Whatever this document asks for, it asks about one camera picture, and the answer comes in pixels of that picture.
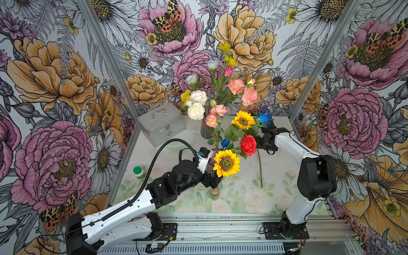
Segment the yellow ranunculus flower stem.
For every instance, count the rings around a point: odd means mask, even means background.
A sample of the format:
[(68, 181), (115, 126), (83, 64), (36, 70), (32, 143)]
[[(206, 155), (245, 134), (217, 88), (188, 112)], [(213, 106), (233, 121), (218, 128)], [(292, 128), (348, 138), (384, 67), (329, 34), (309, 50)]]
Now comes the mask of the yellow ranunculus flower stem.
[(264, 187), (263, 185), (263, 176), (262, 176), (262, 162), (259, 149), (257, 149), (258, 163), (259, 163), (259, 179), (260, 179), (260, 188)]

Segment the large sunflower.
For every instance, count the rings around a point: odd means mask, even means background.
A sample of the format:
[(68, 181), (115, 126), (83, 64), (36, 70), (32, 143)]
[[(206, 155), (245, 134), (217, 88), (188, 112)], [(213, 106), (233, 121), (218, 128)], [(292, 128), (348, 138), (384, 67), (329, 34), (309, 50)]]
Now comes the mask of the large sunflower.
[(229, 177), (240, 172), (240, 158), (232, 150), (218, 152), (215, 160), (214, 170), (219, 177)]

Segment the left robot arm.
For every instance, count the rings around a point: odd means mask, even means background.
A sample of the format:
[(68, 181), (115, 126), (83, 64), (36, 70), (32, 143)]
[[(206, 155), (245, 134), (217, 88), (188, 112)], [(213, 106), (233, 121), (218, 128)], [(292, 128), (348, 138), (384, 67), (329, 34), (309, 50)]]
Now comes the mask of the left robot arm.
[(157, 239), (163, 223), (156, 209), (176, 201), (184, 191), (203, 184), (218, 187), (221, 177), (207, 172), (208, 159), (199, 164), (182, 160), (172, 171), (153, 180), (139, 195), (101, 212), (69, 217), (66, 246), (69, 255), (96, 255), (114, 245), (130, 240)]

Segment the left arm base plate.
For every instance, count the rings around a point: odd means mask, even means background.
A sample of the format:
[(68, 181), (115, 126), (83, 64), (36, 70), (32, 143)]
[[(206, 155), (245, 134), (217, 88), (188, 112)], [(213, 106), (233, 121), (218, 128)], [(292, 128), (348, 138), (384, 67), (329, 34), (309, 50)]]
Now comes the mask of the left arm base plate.
[(153, 231), (144, 239), (134, 241), (168, 241), (170, 237), (176, 238), (177, 223), (164, 223), (162, 227), (154, 227)]

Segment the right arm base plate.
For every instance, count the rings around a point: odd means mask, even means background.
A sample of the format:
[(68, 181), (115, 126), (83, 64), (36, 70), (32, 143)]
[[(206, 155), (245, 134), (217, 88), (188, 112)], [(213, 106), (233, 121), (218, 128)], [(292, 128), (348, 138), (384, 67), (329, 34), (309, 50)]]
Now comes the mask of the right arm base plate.
[(310, 238), (306, 223), (294, 225), (266, 222), (263, 224), (262, 230), (266, 240), (307, 240)]

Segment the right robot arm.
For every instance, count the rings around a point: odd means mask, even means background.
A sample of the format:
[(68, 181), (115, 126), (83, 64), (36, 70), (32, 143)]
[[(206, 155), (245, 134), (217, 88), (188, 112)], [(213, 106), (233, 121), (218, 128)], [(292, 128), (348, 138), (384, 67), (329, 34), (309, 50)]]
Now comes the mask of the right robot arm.
[(278, 225), (265, 225), (265, 230), (279, 232), (282, 239), (307, 237), (306, 224), (316, 204), (323, 202), (337, 190), (334, 159), (319, 154), (302, 144), (291, 131), (277, 128), (272, 123), (261, 129), (263, 136), (257, 137), (257, 148), (274, 155), (285, 151), (300, 166), (297, 179), (299, 195), (293, 204), (282, 213)]

